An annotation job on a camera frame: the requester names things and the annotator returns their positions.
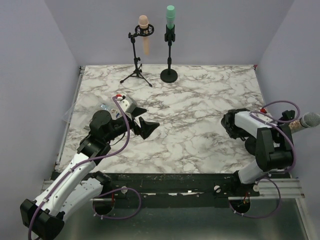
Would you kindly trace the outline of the green microphone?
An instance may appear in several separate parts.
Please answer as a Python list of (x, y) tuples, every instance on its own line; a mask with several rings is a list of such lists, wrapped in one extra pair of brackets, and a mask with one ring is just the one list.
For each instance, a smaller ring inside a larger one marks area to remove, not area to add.
[(175, 27), (176, 9), (173, 5), (166, 7), (166, 33), (168, 34)]

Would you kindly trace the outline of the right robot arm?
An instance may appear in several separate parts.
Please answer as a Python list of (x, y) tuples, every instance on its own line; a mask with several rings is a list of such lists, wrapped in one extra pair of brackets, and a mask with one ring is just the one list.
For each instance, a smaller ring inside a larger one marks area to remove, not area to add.
[(230, 183), (230, 191), (241, 196), (248, 185), (264, 177), (271, 171), (288, 171), (295, 165), (292, 132), (288, 122), (280, 125), (262, 120), (246, 108), (229, 110), (221, 120), (221, 125), (232, 139), (254, 140), (254, 147), (248, 150), (255, 160), (238, 170), (238, 179)]

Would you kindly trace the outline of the rhinestone microphone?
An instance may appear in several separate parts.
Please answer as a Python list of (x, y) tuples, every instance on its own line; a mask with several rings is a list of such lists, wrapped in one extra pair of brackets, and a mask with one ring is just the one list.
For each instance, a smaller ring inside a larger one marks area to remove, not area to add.
[(307, 112), (300, 119), (291, 122), (289, 128), (291, 133), (297, 133), (308, 128), (315, 128), (319, 125), (320, 115), (315, 112)]

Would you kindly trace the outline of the black round-base stand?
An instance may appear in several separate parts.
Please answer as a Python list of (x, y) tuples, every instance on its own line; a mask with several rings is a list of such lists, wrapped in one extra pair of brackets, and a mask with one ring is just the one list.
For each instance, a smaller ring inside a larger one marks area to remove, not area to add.
[(250, 136), (245, 141), (245, 149), (251, 155), (255, 155), (257, 149), (262, 149), (262, 147), (266, 147), (267, 144), (272, 144), (275, 151), (291, 151), (293, 139), (289, 124), (290, 121), (294, 119), (294, 116), (294, 110), (286, 110), (282, 113), (282, 117), (277, 123), (266, 123), (265, 121), (261, 120), (262, 122), (259, 123), (261, 123), (262, 126), (258, 127), (257, 130), (266, 129), (270, 132), (270, 136), (258, 136), (258, 133), (256, 132), (256, 136)]
[(178, 79), (178, 73), (172, 69), (172, 44), (176, 40), (175, 25), (166, 24), (164, 40), (168, 45), (167, 68), (160, 73), (160, 79), (165, 83), (174, 83)]

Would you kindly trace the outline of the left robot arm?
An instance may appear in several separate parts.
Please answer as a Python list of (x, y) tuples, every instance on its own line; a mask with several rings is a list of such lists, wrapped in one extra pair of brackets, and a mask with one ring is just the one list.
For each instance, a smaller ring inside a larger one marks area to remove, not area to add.
[(55, 239), (67, 219), (90, 199), (107, 197), (113, 193), (111, 179), (100, 171), (80, 185), (103, 158), (109, 156), (110, 142), (116, 137), (133, 130), (143, 139), (159, 127), (158, 122), (148, 122), (142, 117), (137, 124), (128, 116), (112, 119), (106, 110), (94, 113), (89, 124), (88, 135), (80, 142), (77, 153), (64, 171), (35, 200), (25, 199), (20, 205), (23, 224), (29, 233), (43, 240)]

